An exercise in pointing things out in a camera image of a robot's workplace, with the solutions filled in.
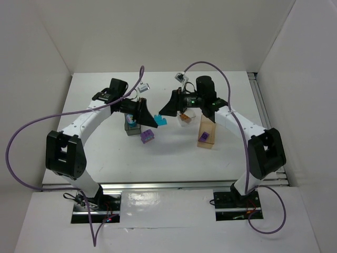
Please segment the orange lego plate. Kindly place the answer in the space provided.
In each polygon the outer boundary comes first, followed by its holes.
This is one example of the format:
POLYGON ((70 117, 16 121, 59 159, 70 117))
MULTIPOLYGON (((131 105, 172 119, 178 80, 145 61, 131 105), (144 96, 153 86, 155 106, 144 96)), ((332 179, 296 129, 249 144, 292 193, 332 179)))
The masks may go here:
POLYGON ((191 122, 191 118, 184 113, 180 114, 180 119, 182 122, 187 123, 187 124, 191 122))

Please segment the teal stepped lego brick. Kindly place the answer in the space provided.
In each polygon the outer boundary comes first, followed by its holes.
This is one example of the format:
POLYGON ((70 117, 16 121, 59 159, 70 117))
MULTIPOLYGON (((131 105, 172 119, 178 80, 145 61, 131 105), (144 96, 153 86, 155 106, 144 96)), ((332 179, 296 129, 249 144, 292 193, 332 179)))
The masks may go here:
POLYGON ((155 120, 156 124, 157 124, 159 127, 160 127, 160 126, 167 125, 167 120, 166 120, 166 118, 163 118, 160 114, 154 115, 154 120, 155 120))

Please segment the teal arch lego brick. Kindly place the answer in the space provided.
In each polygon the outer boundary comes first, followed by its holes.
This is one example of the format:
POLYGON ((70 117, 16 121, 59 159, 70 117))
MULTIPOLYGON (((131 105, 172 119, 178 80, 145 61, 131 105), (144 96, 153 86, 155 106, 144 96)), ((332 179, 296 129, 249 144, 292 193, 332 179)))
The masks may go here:
POLYGON ((137 125, 136 121, 133 119, 133 115, 131 114, 126 114, 125 119, 130 127, 135 127, 137 125))

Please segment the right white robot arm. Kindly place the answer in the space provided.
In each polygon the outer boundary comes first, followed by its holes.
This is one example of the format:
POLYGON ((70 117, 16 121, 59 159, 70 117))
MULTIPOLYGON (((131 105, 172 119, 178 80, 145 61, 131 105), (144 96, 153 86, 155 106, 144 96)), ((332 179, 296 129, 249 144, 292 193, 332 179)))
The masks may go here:
POLYGON ((189 108, 199 108, 203 116, 243 139, 246 171, 232 184, 233 196, 237 199, 246 198, 266 176, 285 165, 286 157, 279 131, 256 125, 236 112, 229 100, 217 96, 210 76, 198 77, 193 92, 186 90, 188 78, 184 73, 178 73, 175 78, 182 87, 172 91, 170 100, 159 111, 160 115, 177 116, 189 108))

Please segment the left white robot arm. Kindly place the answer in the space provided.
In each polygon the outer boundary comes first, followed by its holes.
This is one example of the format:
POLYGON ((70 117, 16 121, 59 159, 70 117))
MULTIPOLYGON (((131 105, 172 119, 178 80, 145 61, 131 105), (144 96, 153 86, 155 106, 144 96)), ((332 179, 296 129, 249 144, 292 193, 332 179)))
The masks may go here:
POLYGON ((86 170, 84 146, 91 134, 114 112, 130 114, 139 125, 156 128, 158 125, 147 108, 147 100, 124 98, 128 83, 111 79, 110 86, 96 93, 86 110, 61 131, 51 131, 46 138, 46 168, 81 190, 94 205, 113 201, 104 195, 102 186, 86 170))

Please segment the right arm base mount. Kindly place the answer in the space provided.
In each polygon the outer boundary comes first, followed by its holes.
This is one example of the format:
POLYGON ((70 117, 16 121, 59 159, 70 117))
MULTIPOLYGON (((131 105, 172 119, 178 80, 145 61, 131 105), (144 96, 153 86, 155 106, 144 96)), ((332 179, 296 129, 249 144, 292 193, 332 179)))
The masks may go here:
POLYGON ((209 204, 215 208, 216 221, 263 219, 259 194, 255 191, 247 198, 235 202, 230 192, 214 192, 209 204))

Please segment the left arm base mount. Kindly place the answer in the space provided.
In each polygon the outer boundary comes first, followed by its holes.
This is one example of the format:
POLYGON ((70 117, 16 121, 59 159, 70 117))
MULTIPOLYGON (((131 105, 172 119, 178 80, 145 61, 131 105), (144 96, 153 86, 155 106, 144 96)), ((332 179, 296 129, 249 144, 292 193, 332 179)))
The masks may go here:
MULTIPOLYGON (((108 195, 108 199, 100 206, 89 203, 92 223, 102 223, 104 220, 107 223, 119 223, 121 196, 120 193, 108 195)), ((88 208, 81 195, 76 194, 74 196, 70 193, 64 193, 63 198, 74 202, 71 217, 72 224, 89 223, 88 208)))

